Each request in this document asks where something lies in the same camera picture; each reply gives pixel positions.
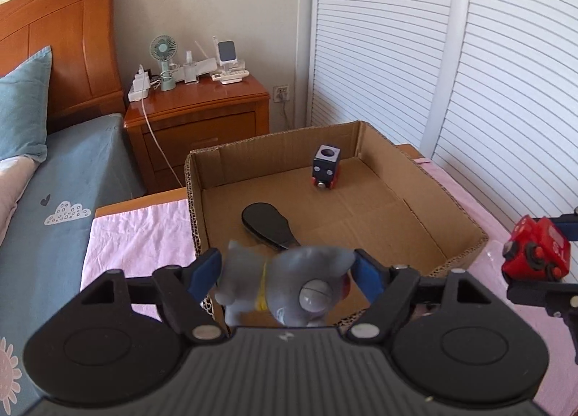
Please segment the pink cloth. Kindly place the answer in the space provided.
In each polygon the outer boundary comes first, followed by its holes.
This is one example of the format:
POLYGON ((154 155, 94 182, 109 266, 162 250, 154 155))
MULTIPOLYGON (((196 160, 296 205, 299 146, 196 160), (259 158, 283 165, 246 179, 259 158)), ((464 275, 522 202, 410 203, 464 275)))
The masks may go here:
MULTIPOLYGON (((469 270, 503 299, 501 246, 509 233, 440 166, 427 158, 418 158, 417 163, 446 187, 489 235, 487 246, 469 270)), ((187 265, 192 260, 195 253, 186 190, 146 196, 97 210, 80 286, 86 287, 109 269, 122 269, 128 277, 148 276, 166 264, 187 265)), ((549 369, 535 401, 549 414, 575 415, 577 365, 572 338, 563 320, 538 307, 515 304, 512 308, 542 336, 549 349, 549 369)))

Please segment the wooden nightstand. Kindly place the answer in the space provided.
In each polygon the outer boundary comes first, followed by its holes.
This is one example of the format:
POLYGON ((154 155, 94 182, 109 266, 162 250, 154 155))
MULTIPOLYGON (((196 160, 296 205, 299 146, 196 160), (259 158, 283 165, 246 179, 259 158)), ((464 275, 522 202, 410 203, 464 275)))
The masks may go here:
POLYGON ((202 77, 175 89, 153 89, 132 102, 124 128, 149 194, 185 185, 192 150, 269 133, 269 93, 254 77, 227 84, 202 77))

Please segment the cardboard box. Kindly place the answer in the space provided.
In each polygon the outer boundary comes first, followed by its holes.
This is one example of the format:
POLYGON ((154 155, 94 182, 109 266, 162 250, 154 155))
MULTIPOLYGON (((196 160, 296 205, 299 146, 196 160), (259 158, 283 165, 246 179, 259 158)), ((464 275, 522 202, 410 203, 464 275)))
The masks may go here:
POLYGON ((385 265, 442 277, 468 268, 488 241, 460 203, 412 157, 366 122, 271 133, 191 152, 185 180, 197 253, 230 241, 272 257, 241 221, 269 203, 304 246, 363 249, 385 265), (341 149, 331 190, 314 186, 320 145, 341 149))

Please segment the white louvered door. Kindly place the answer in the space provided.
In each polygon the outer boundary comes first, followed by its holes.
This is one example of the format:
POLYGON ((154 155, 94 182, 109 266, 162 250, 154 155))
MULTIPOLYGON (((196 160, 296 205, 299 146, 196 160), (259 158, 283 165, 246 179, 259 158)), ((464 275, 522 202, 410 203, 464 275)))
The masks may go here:
POLYGON ((577 0, 312 0, 308 120, 363 120, 504 225, 577 205, 577 0))

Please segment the grey plush toy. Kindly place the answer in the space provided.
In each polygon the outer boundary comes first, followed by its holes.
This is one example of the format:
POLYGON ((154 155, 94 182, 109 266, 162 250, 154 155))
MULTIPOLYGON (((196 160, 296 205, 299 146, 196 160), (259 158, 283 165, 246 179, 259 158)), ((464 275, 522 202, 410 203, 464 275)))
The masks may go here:
POLYGON ((304 246, 265 257, 236 241, 228 244, 215 300, 224 323, 242 324, 242 315, 269 313, 284 327, 319 327, 349 294, 355 253, 336 246, 304 246))

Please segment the black oval brush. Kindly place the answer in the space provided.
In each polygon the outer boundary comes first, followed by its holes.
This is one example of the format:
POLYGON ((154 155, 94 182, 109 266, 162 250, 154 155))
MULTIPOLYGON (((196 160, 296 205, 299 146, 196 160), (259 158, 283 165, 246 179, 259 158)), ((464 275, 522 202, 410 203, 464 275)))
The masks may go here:
POLYGON ((246 229, 259 240, 278 251, 299 246, 289 221, 269 203, 253 203, 241 213, 246 229))

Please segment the pink pillow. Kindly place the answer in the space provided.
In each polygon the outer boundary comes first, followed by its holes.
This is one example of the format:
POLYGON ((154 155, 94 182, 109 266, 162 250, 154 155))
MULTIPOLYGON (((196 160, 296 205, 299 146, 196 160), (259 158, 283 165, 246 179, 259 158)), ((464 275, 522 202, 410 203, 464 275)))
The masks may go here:
POLYGON ((0 244, 3 243, 12 216, 38 163, 28 156, 16 156, 0 163, 0 244))

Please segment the blue bed sheet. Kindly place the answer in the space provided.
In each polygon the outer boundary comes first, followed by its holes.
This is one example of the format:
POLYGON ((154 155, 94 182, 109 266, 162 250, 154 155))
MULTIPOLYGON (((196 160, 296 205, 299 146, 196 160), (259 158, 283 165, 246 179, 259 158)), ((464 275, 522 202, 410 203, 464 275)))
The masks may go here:
POLYGON ((1 244, 1 412, 21 415, 36 401, 22 352, 27 339, 80 288, 97 209, 145 192, 119 114, 47 138, 1 244))

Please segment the wall socket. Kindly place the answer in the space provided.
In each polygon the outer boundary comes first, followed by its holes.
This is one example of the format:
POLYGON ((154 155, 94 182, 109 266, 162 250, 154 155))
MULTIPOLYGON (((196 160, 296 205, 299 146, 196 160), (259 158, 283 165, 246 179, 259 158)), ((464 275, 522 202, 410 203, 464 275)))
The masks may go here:
POLYGON ((273 88, 273 102, 277 104, 285 104, 290 100, 289 86, 274 86, 273 88))

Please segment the red toy locomotive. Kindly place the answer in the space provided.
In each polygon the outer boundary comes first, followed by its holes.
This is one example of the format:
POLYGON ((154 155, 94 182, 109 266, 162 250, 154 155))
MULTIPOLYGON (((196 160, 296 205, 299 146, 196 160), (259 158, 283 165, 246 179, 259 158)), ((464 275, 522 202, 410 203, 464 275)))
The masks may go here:
POLYGON ((502 248, 505 281, 558 282, 570 273, 576 228, 557 228, 550 217, 523 216, 502 248))

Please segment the blue pillow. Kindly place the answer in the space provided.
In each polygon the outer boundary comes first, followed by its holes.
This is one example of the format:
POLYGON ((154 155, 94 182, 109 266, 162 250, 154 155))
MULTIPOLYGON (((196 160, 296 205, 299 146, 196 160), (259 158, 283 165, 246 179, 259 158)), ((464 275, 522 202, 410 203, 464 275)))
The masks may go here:
POLYGON ((47 158, 48 93, 52 48, 45 46, 1 78, 1 159, 47 158))

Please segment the white remote control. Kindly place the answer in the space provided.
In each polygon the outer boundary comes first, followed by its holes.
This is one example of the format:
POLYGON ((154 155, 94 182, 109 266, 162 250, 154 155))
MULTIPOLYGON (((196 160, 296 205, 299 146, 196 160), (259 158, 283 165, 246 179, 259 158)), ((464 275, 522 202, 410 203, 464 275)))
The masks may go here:
POLYGON ((222 85, 232 85, 233 83, 242 82, 248 78, 250 72, 247 70, 230 70, 212 73, 211 78, 214 82, 220 82, 222 85))

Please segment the white box on nightstand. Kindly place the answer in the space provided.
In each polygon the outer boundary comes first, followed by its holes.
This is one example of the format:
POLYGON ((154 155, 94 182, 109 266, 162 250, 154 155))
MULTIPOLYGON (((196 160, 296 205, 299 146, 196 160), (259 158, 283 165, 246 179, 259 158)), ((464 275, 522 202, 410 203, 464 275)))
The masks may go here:
MULTIPOLYGON (((208 58, 199 62, 196 62, 197 77, 200 78, 201 75, 211 74, 216 72, 217 63, 215 58, 208 58)), ((172 69, 172 77, 175 82, 184 82, 183 75, 183 65, 179 65, 172 69)))

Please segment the small screen device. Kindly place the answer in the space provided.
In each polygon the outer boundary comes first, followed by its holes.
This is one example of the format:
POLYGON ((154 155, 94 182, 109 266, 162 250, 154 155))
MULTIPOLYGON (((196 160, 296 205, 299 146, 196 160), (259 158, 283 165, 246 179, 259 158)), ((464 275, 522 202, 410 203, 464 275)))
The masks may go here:
POLYGON ((219 40, 216 35, 212 37, 212 42, 216 49, 216 62, 219 64, 219 69, 228 72, 238 63, 235 43, 232 40, 219 40))

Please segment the black toy train car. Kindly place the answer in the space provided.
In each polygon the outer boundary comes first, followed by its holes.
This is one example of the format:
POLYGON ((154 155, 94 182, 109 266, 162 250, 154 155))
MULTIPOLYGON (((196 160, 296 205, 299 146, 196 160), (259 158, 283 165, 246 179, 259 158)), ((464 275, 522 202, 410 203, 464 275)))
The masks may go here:
POLYGON ((320 145, 312 161, 312 184, 322 189, 333 189, 340 173, 341 149, 331 145, 320 145))

